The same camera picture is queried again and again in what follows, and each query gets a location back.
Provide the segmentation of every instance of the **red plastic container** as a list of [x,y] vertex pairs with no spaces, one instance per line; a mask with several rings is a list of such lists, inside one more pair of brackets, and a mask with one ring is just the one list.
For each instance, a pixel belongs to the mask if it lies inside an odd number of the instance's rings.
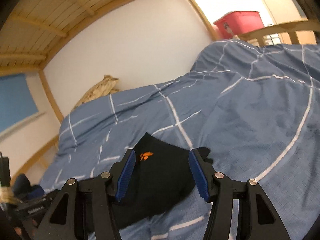
[[214,22],[224,39],[234,35],[255,31],[264,27],[259,12],[235,11],[229,12]]

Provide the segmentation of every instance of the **beige pillow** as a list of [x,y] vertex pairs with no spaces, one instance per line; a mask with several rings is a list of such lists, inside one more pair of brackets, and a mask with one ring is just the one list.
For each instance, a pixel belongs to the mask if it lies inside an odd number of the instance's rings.
[[118,80],[118,78],[114,78],[110,75],[105,75],[102,81],[94,85],[84,94],[84,96],[78,101],[78,103],[76,103],[75,107],[72,110],[76,109],[78,106],[84,103],[90,102],[99,97],[119,92],[118,89],[114,88]]

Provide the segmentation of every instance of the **window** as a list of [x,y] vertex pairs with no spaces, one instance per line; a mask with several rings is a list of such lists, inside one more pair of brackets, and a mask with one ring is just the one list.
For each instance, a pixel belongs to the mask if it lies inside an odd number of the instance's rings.
[[24,74],[0,77],[0,133],[37,112]]

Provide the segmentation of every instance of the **wooden railing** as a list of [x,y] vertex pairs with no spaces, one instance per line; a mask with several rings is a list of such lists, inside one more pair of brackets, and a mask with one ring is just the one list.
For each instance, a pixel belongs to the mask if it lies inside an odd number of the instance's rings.
[[257,39],[260,47],[266,45],[264,37],[275,33],[288,33],[292,44],[300,44],[297,36],[299,31],[320,32],[320,23],[317,20],[301,20],[281,23],[270,27],[255,30],[249,33],[240,34],[239,39],[249,41]]

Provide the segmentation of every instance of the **bedding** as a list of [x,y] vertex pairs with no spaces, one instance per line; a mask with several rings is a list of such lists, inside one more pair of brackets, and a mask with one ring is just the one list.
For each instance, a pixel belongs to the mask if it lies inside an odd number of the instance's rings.
[[[320,47],[216,41],[173,81],[90,101],[60,128],[46,192],[108,171],[147,132],[184,149],[208,147],[215,170],[259,181],[292,240],[320,214]],[[234,214],[237,212],[234,201]],[[211,205],[196,188],[169,212],[120,231],[126,239],[200,240]],[[236,216],[230,239],[235,239]]]

